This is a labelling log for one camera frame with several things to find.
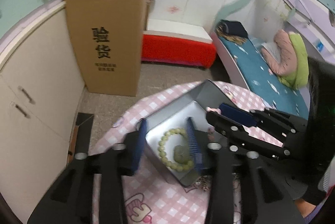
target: gingham tablecloth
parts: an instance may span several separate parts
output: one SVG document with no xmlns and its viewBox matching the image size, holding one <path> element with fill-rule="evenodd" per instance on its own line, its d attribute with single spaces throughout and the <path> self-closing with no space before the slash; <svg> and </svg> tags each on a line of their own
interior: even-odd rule
<svg viewBox="0 0 335 224">
<path fill-rule="evenodd" d="M 113 127 L 97 142 L 90 154 L 106 151 L 111 145 L 121 142 L 124 135 L 134 131 L 137 122 L 150 113 L 163 107 L 173 99 L 194 88 L 200 82 L 176 85 L 138 101 L 128 109 Z M 241 109 L 264 110 L 266 102 L 244 88 L 225 82 L 215 84 Z M 259 128 L 245 128 L 249 135 L 282 146 L 277 139 Z M 99 176 L 94 181 L 93 224 L 98 224 Z M 124 197 L 129 223 L 204 223 L 209 192 L 196 185 L 183 188 L 177 182 L 168 184 L 143 155 L 134 177 L 123 177 Z M 234 185 L 234 224 L 241 222 L 241 198 L 238 181 Z"/>
</svg>

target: bracelet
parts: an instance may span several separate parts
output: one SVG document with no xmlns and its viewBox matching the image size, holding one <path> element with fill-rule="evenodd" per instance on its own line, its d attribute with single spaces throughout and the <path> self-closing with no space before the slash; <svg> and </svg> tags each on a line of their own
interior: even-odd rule
<svg viewBox="0 0 335 224">
<path fill-rule="evenodd" d="M 164 136 L 158 142 L 158 145 L 159 145 L 158 151 L 159 151 L 160 160 L 167 167 L 170 167 L 172 170 L 176 170 L 177 172 L 189 171 L 194 166 L 194 163 L 192 160 L 189 160 L 187 164 L 180 164 L 180 163 L 173 163 L 172 161 L 169 161 L 169 159 L 166 157 L 165 143 L 167 142 L 169 137 L 173 134 L 180 134 L 184 138 L 187 138 L 186 131 L 183 128 L 173 128 L 165 132 Z"/>
</svg>

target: white pillow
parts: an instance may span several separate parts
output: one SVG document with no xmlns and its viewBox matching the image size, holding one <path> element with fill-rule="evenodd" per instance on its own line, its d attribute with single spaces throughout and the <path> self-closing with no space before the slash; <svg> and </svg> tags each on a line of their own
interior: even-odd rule
<svg viewBox="0 0 335 224">
<path fill-rule="evenodd" d="M 277 43 L 274 41 L 268 41 L 267 43 L 263 43 L 262 46 L 267 49 L 271 56 L 278 62 L 281 63 L 281 49 Z"/>
</svg>

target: cabinet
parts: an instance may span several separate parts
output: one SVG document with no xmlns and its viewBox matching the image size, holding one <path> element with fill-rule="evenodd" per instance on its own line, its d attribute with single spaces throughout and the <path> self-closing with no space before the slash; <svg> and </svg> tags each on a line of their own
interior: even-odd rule
<svg viewBox="0 0 335 224">
<path fill-rule="evenodd" d="M 26 223 L 65 167 L 68 142 L 32 114 L 1 77 L 0 106 L 0 191 Z"/>
<path fill-rule="evenodd" d="M 29 111 L 69 141 L 84 82 L 64 9 L 25 39 L 5 64 L 1 77 Z"/>
</svg>

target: metal tray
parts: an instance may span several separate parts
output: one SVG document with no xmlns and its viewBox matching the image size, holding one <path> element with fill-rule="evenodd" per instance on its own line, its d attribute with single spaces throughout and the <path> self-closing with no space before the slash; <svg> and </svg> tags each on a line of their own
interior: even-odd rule
<svg viewBox="0 0 335 224">
<path fill-rule="evenodd" d="M 198 179 L 199 175 L 195 169 L 177 172 L 166 167 L 160 161 L 158 155 L 157 149 L 160 138 L 172 128 L 185 129 L 187 117 L 193 117 L 196 129 L 207 134 L 211 125 L 206 121 L 206 108 L 218 108 L 223 102 L 236 107 L 218 86 L 207 79 L 146 118 L 148 133 L 146 135 L 145 155 L 168 183 L 172 184 L 177 179 L 184 187 L 188 187 Z M 217 132 L 214 133 L 214 141 L 219 141 L 221 138 L 222 135 Z M 172 162 L 173 148 L 176 145 L 187 145 L 187 141 L 181 135 L 169 137 L 165 145 L 165 152 L 167 158 Z"/>
</svg>

